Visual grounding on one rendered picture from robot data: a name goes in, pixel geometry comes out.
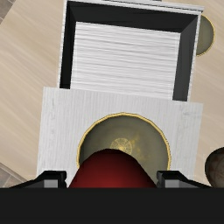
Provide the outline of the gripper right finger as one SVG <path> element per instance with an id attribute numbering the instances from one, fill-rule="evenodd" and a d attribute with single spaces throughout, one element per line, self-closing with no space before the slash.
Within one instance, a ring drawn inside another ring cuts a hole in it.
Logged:
<path id="1" fill-rule="evenodd" d="M 190 180 L 180 171 L 157 171 L 158 188 L 209 188 L 200 182 Z"/>

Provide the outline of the red tomato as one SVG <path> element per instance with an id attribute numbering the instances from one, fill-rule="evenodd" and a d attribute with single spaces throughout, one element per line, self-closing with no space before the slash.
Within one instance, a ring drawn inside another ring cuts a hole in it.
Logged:
<path id="1" fill-rule="evenodd" d="M 155 188 L 143 167 L 121 150 L 105 149 L 87 158 L 70 188 Z"/>

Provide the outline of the dark brown round bowl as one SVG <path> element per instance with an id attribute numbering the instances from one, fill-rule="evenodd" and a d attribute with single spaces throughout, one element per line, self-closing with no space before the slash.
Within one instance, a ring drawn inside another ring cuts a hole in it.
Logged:
<path id="1" fill-rule="evenodd" d="M 224 188 L 224 147 L 209 154 L 205 162 L 205 174 L 212 187 Z"/>

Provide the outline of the grey bowl with gold rim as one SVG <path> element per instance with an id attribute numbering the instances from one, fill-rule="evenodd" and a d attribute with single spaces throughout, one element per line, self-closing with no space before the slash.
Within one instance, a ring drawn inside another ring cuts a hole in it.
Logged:
<path id="1" fill-rule="evenodd" d="M 208 17 L 202 15 L 199 26 L 197 56 L 207 53 L 214 43 L 214 25 Z"/>
<path id="2" fill-rule="evenodd" d="M 163 131 L 137 114 L 117 113 L 94 122 L 80 140 L 77 166 L 104 149 L 131 155 L 154 182 L 158 181 L 157 171 L 167 171 L 171 166 L 170 146 Z"/>

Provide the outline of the cabinet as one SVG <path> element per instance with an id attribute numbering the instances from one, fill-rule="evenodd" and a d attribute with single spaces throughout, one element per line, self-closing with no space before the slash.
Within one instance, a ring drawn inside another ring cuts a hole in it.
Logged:
<path id="1" fill-rule="evenodd" d="M 110 116 L 145 118 L 168 142 L 168 168 L 192 179 L 203 106 L 132 94 L 46 87 L 43 91 L 37 173 L 62 170 L 70 183 L 77 172 L 78 145 L 96 123 Z"/>

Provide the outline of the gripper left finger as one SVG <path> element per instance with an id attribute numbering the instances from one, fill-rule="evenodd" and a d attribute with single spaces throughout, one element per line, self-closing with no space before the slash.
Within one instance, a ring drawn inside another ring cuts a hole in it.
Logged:
<path id="1" fill-rule="evenodd" d="M 66 188 L 66 179 L 66 171 L 43 171 L 35 179 L 14 185 L 14 188 Z"/>

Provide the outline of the cabinet drawer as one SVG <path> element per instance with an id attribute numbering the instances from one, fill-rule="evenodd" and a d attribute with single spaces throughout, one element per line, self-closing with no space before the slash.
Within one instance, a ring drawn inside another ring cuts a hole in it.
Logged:
<path id="1" fill-rule="evenodd" d="M 59 88 L 190 98 L 198 5 L 63 0 Z"/>

